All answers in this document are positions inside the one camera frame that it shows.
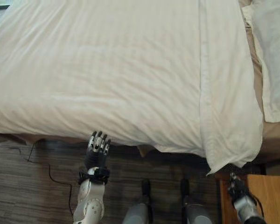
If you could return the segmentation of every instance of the white bedsheet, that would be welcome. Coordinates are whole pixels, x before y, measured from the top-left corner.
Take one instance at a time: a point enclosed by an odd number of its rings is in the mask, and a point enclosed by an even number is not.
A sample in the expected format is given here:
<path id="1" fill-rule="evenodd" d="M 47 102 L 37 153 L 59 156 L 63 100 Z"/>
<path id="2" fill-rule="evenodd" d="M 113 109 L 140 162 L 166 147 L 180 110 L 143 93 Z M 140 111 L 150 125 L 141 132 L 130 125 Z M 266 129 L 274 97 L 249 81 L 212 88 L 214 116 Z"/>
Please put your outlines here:
<path id="1" fill-rule="evenodd" d="M 216 172 L 259 152 L 253 79 L 237 0 L 19 1 L 0 21 L 0 133 L 102 130 Z"/>

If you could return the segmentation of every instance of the black cable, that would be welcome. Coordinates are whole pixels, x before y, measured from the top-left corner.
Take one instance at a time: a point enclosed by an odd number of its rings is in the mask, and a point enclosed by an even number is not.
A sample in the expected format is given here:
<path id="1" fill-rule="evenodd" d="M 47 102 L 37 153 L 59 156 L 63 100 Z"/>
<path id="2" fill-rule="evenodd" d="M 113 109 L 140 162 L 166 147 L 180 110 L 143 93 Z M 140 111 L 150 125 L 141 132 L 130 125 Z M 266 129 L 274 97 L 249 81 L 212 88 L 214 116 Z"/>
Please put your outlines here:
<path id="1" fill-rule="evenodd" d="M 265 217 L 265 214 L 264 214 L 264 212 L 263 212 L 263 207 L 262 207 L 262 204 L 261 204 L 261 202 L 260 202 L 260 200 L 254 195 L 254 194 L 251 194 L 251 196 L 257 201 L 257 203 L 259 204 L 259 206 L 260 206 L 260 210 L 261 210 L 261 215 L 262 215 L 262 217 L 264 218 Z"/>
<path id="2" fill-rule="evenodd" d="M 70 200 L 71 200 L 71 192 L 72 192 L 72 185 L 70 183 L 67 183 L 67 182 L 61 182 L 61 181 L 57 181 L 55 179 L 52 178 L 52 175 L 51 175 L 51 165 L 49 163 L 46 163 L 46 162 L 35 162 L 35 161 L 31 161 L 30 160 L 30 157 L 31 157 L 31 154 L 32 154 L 32 151 L 34 149 L 34 144 L 32 145 L 31 147 L 31 150 L 30 150 L 30 154 L 29 154 L 29 157 L 28 159 L 25 158 L 23 155 L 22 155 L 22 152 L 21 152 L 21 149 L 19 147 L 13 147 L 13 149 L 17 148 L 19 150 L 19 153 L 20 153 L 20 156 L 26 160 L 27 162 L 31 162 L 31 163 L 35 163 L 35 164 L 41 164 L 41 165 L 47 165 L 49 167 L 49 177 L 51 179 L 51 181 L 55 182 L 55 183 L 59 183 L 59 184 L 62 184 L 62 185 L 67 185 L 70 187 L 70 193 L 69 193 L 69 201 L 68 201 L 68 206 L 69 206 L 69 210 L 70 210 L 70 214 L 71 216 L 73 217 L 73 211 L 71 209 L 71 205 L 70 205 Z"/>

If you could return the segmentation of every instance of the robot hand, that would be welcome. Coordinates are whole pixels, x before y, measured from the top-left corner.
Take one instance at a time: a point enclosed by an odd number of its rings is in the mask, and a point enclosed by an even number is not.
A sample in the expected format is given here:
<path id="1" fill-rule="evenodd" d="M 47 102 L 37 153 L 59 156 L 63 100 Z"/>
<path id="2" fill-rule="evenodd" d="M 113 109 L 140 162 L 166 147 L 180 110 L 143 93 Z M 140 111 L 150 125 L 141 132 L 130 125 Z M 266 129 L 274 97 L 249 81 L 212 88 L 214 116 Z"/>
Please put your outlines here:
<path id="1" fill-rule="evenodd" d="M 105 162 L 110 140 L 102 132 L 94 132 L 89 140 L 85 166 L 87 173 L 80 172 L 78 205 L 74 212 L 74 224 L 98 224 L 104 216 L 103 196 L 110 171 Z"/>

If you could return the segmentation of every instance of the robotic arm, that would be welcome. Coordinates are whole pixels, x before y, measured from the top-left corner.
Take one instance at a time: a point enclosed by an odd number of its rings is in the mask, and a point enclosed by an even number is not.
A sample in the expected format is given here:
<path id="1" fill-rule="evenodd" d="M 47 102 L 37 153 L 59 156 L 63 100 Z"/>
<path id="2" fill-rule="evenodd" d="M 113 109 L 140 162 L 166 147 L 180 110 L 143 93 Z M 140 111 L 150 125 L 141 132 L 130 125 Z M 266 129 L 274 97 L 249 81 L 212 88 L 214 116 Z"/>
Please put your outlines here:
<path id="1" fill-rule="evenodd" d="M 238 219 L 242 224 L 266 224 L 262 215 L 257 210 L 257 202 L 244 181 L 234 173 L 230 174 L 230 187 L 228 193 L 231 196 L 232 205 L 237 210 Z"/>
<path id="2" fill-rule="evenodd" d="M 105 166 L 110 140 L 102 132 L 94 132 L 87 147 L 85 166 L 80 172 L 78 205 L 74 212 L 74 224 L 98 224 L 104 216 L 103 196 L 110 171 Z"/>

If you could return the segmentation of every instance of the floor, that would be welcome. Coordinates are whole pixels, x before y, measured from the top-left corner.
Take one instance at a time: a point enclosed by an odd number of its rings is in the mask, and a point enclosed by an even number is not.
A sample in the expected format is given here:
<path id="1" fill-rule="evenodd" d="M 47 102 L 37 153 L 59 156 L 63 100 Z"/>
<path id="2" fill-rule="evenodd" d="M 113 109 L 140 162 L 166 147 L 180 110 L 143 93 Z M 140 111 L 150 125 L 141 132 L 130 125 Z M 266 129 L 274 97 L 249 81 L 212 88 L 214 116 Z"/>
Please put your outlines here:
<path id="1" fill-rule="evenodd" d="M 77 205 L 78 172 L 83 167 L 87 143 L 68 144 L 41 141 L 30 159 L 51 165 L 54 179 L 73 185 L 71 207 Z M 52 182 L 48 166 L 27 162 L 31 147 L 22 143 L 0 143 L 0 223 L 1 224 L 64 224 L 71 223 L 68 209 L 69 187 Z M 107 160 L 111 177 L 106 186 L 105 217 L 102 224 L 120 224 L 129 206 L 140 197 L 140 182 L 149 178 L 155 224 L 180 224 L 181 199 L 179 181 L 189 179 L 191 196 L 203 203 L 214 223 L 221 223 L 219 192 L 205 159 L 194 155 L 150 152 L 141 158 L 135 147 L 116 147 Z M 225 171 L 259 173 L 250 166 L 243 170 L 227 166 Z"/>

